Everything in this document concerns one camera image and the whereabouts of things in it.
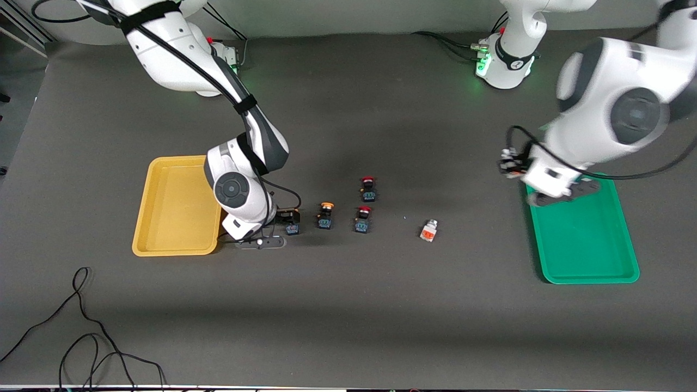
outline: white wall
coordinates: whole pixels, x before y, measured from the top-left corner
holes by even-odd
[[[35,0],[15,0],[29,10]],[[504,11],[496,0],[210,0],[228,22],[250,38],[321,36],[335,33],[410,33],[486,31]],[[76,3],[43,4],[45,17],[74,17],[84,12]],[[546,14],[550,29],[643,27],[654,22],[655,0],[598,0],[584,13]],[[232,38],[203,11],[189,20],[207,36]],[[93,20],[44,24],[60,40],[108,45],[123,43],[121,32]]]

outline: green tray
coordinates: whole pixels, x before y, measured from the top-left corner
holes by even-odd
[[[633,283],[639,278],[620,198],[611,180],[573,202],[530,206],[542,273],[557,285]],[[533,192],[526,186],[527,193]]]

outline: table surface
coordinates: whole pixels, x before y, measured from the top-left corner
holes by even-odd
[[[283,250],[166,258],[131,252],[148,164],[203,154],[242,122],[223,98],[158,86],[128,47],[51,47],[0,193],[0,351],[90,266],[88,312],[170,384],[693,390],[694,158],[617,183],[641,268],[632,285],[545,283],[519,184],[495,165],[509,125],[556,115],[556,77],[574,50],[631,33],[552,31],[512,91],[422,36],[253,40],[241,76],[288,140],[286,167],[268,178],[302,194],[303,233]],[[597,168],[656,167],[696,124]],[[362,235],[350,222],[366,175],[380,199]],[[330,231],[310,227],[324,201],[336,204]],[[430,218],[433,243],[417,237]],[[61,356],[89,331],[71,303],[0,365],[2,384],[57,383]],[[68,358],[68,381],[82,383],[92,350]],[[147,365],[131,373],[158,383]],[[101,381],[127,383],[115,362]]]

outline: plastic tray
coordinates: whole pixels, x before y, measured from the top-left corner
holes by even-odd
[[[634,247],[615,184],[544,207],[530,206],[544,277],[557,285],[633,283],[639,278]],[[533,189],[529,186],[527,193]]]
[[[217,245],[220,206],[204,174],[206,156],[155,159],[133,236],[137,256],[207,255]]]

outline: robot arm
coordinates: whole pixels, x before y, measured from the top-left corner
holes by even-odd
[[[547,31],[542,13],[573,13],[589,9],[596,0],[500,0],[508,12],[503,34],[494,32],[480,44],[494,48],[476,75],[497,89],[518,86],[530,72],[533,53]]]
[[[697,108],[697,6],[674,0],[661,9],[658,47],[598,38],[574,53],[557,83],[559,116],[545,126],[544,146],[573,167],[642,149],[669,122]],[[523,182],[539,193],[570,196],[580,173],[539,146]]]
[[[107,0],[78,0],[96,19],[99,17],[106,24],[114,24],[103,14],[96,15],[99,12],[90,7],[100,1],[106,5]],[[142,26],[196,63],[225,91],[218,91],[199,73],[140,31],[124,30],[133,52],[155,82],[172,90],[196,91],[203,96],[222,92],[233,98],[246,132],[210,149],[204,169],[216,200],[228,213],[223,227],[235,240],[248,239],[275,216],[276,206],[263,189],[260,176],[284,166],[289,154],[288,144],[230,68],[227,58],[232,50],[219,43],[209,44],[201,29],[185,21],[185,16],[202,8],[206,1],[183,0],[177,4],[161,0],[108,0],[108,3],[128,17],[148,17],[149,13],[156,14],[158,7],[162,7],[156,18]]]

